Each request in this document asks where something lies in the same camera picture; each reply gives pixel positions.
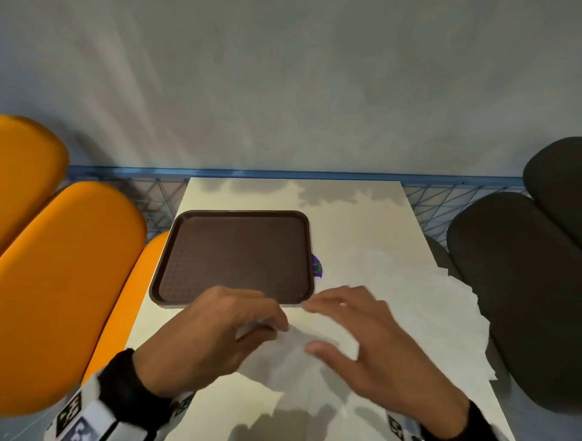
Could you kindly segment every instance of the tray rim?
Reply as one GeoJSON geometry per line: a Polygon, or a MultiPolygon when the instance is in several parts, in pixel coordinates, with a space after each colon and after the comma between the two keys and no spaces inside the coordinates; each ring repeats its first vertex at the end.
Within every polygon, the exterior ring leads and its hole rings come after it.
{"type": "Polygon", "coordinates": [[[194,217],[216,217],[219,214],[227,218],[257,217],[256,215],[259,214],[260,215],[259,217],[277,217],[277,218],[293,217],[301,219],[305,226],[306,253],[308,255],[307,272],[309,278],[309,286],[307,288],[307,292],[301,298],[301,300],[302,301],[307,300],[313,295],[313,292],[315,291],[315,280],[313,275],[313,264],[312,264],[313,249],[311,246],[311,225],[309,223],[309,218],[305,213],[299,210],[187,210],[176,216],[176,218],[172,222],[168,238],[166,239],[164,249],[162,250],[162,254],[159,257],[158,263],[155,267],[154,275],[151,279],[151,283],[148,288],[148,294],[151,301],[153,301],[154,303],[156,303],[156,305],[162,308],[185,308],[188,306],[188,304],[185,304],[184,302],[180,301],[166,301],[159,295],[159,286],[164,276],[164,270],[167,264],[167,260],[169,259],[170,253],[172,251],[173,244],[176,240],[176,235],[178,234],[178,230],[180,229],[184,221],[194,217]]]}

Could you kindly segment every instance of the white tissue paper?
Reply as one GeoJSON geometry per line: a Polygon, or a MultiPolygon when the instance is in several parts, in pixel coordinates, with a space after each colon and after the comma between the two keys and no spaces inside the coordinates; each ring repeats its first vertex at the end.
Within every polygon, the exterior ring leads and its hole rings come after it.
{"type": "MultiPolygon", "coordinates": [[[[354,254],[345,262],[344,268],[327,266],[323,278],[315,280],[315,292],[365,285],[376,299],[388,303],[400,326],[479,406],[482,382],[477,385],[474,379],[495,379],[495,373],[485,358],[489,322],[481,316],[471,288],[449,277],[446,270],[397,259],[382,251],[354,254]]],[[[325,340],[356,360],[359,345],[351,334],[333,320],[299,307],[284,311],[290,331],[279,333],[275,342],[263,344],[245,360],[239,373],[283,392],[277,408],[302,412],[304,416],[294,423],[294,439],[401,439],[391,430],[386,411],[356,396],[340,377],[304,352],[308,342],[325,340]]],[[[410,425],[406,418],[398,421],[410,425]]],[[[410,439],[406,428],[403,433],[410,439]]]]}

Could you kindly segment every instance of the black wristband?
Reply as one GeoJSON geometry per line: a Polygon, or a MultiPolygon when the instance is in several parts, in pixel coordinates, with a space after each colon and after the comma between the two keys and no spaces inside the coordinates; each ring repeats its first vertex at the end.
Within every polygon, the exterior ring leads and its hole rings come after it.
{"type": "Polygon", "coordinates": [[[156,432],[170,420],[172,399],[152,394],[141,383],[133,365],[133,349],[120,352],[97,377],[99,400],[118,421],[156,432]]]}
{"type": "MultiPolygon", "coordinates": [[[[425,441],[443,441],[437,438],[421,426],[421,432],[425,441]]],[[[467,425],[463,431],[455,436],[454,438],[449,438],[447,441],[495,441],[497,440],[491,426],[485,420],[481,411],[475,403],[471,401],[469,406],[469,418],[467,419],[467,425]]]]}

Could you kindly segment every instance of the left hand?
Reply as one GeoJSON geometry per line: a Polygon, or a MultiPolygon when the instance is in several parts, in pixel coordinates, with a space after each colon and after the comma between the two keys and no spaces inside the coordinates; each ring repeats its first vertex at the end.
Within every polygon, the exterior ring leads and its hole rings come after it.
{"type": "Polygon", "coordinates": [[[173,398],[195,392],[235,372],[263,342],[288,331],[287,316],[276,300],[259,291],[215,286],[166,323],[133,354],[137,376],[150,392],[173,398]],[[259,327],[236,340],[252,321],[259,327]]]}

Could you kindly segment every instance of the white sleeve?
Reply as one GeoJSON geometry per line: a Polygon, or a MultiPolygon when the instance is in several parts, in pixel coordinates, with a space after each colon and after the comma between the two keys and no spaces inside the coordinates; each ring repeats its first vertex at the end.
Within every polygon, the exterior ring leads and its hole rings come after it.
{"type": "MultiPolygon", "coordinates": [[[[44,441],[143,441],[148,432],[141,427],[117,421],[111,410],[99,401],[100,384],[97,374],[91,375],[83,387],[69,400],[44,433],[44,441]]],[[[155,441],[166,438],[184,417],[193,393],[179,396],[174,411],[162,426],[155,441]]]]}

